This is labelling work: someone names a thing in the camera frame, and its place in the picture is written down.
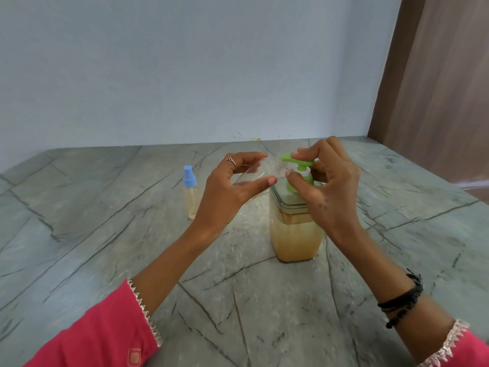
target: blue spray nozzle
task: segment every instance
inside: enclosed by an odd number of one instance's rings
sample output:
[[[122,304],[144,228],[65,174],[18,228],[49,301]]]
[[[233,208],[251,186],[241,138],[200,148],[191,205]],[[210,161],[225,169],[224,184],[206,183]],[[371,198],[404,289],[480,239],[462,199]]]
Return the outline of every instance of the blue spray nozzle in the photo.
[[[192,171],[192,166],[183,166],[183,185],[185,188],[193,188],[197,185],[197,179]]]

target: black bracelet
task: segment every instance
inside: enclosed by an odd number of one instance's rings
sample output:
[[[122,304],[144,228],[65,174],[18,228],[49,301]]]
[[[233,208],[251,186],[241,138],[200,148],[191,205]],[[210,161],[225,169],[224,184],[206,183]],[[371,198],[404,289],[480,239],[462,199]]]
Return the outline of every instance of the black bracelet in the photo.
[[[401,309],[396,314],[396,317],[386,323],[385,327],[387,328],[392,328],[398,325],[400,320],[407,314],[407,312],[416,306],[418,298],[423,292],[423,282],[421,281],[421,276],[418,277],[414,275],[409,269],[408,271],[409,273],[406,274],[407,277],[411,278],[416,286],[401,296],[389,300],[388,302],[377,304],[384,313],[391,313]]]

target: green pump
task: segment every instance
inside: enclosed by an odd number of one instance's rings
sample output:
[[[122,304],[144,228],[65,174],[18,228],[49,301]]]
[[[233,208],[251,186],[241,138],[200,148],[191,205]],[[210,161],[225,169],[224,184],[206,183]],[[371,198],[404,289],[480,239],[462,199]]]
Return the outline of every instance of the green pump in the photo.
[[[291,162],[291,163],[296,163],[297,168],[296,171],[302,175],[302,177],[309,183],[314,185],[314,179],[313,176],[310,173],[310,170],[308,170],[308,166],[314,165],[314,161],[301,161],[301,160],[296,160],[293,159],[290,156],[290,153],[287,154],[282,154],[280,156],[280,159],[284,162]],[[287,182],[286,188],[288,191],[291,191],[293,193],[297,193],[296,189],[290,185],[289,182]]]

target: ring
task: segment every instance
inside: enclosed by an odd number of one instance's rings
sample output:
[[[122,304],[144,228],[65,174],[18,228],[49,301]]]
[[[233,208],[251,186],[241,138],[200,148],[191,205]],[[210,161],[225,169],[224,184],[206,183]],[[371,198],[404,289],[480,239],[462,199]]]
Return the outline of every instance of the ring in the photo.
[[[231,161],[232,163],[234,163],[234,171],[236,171],[238,169],[236,162],[234,162],[234,160],[231,157],[226,158],[226,161]]]

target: red sleeve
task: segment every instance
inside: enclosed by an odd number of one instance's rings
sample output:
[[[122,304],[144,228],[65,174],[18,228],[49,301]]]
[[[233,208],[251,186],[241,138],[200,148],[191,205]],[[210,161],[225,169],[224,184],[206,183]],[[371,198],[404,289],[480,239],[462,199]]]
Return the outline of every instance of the red sleeve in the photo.
[[[489,346],[468,330],[469,325],[456,321],[443,346],[419,367],[487,367]]]
[[[158,350],[160,341],[131,284],[130,280],[124,281],[70,328],[45,344],[26,366],[143,365]]]

